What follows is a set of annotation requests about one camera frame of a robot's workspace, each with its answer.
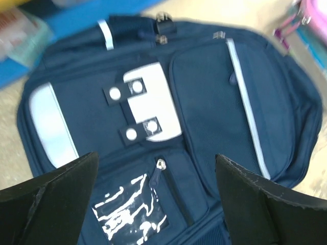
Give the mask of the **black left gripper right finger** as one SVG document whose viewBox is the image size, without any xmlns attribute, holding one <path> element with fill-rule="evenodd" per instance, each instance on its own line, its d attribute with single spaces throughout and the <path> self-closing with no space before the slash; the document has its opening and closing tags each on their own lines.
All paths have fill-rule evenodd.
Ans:
<svg viewBox="0 0 327 245">
<path fill-rule="evenodd" d="M 281 186 L 223 155 L 216 179 L 232 244 L 326 244 L 326 200 Z"/>
</svg>

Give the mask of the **navy blue student backpack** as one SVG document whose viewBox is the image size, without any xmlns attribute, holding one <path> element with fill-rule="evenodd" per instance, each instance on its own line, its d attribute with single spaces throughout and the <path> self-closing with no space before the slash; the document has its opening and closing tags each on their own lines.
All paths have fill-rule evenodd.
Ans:
<svg viewBox="0 0 327 245">
<path fill-rule="evenodd" d="M 168 16 L 49 46 L 17 112 L 33 175 L 99 154 L 79 244 L 229 244 L 215 156 L 292 188 L 321 124 L 314 83 L 265 37 Z"/>
</svg>

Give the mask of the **pink cartoon pencil case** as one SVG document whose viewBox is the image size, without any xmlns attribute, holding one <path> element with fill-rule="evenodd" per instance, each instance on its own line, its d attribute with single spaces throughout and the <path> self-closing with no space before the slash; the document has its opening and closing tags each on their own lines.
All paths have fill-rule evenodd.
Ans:
<svg viewBox="0 0 327 245">
<path fill-rule="evenodd" d="M 326 0 L 295 1 L 297 11 L 289 15 L 284 22 L 273 31 L 273 36 L 283 48 L 289 52 L 287 37 L 299 27 L 307 27 L 322 45 L 326 53 Z"/>
</svg>

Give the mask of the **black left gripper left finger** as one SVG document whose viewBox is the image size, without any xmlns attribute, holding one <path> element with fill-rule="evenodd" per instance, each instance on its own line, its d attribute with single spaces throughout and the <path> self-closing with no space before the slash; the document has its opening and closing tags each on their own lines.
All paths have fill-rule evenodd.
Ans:
<svg viewBox="0 0 327 245">
<path fill-rule="evenodd" d="M 77 244 L 98 166 L 88 153 L 1 190 L 1 244 Z"/>
</svg>

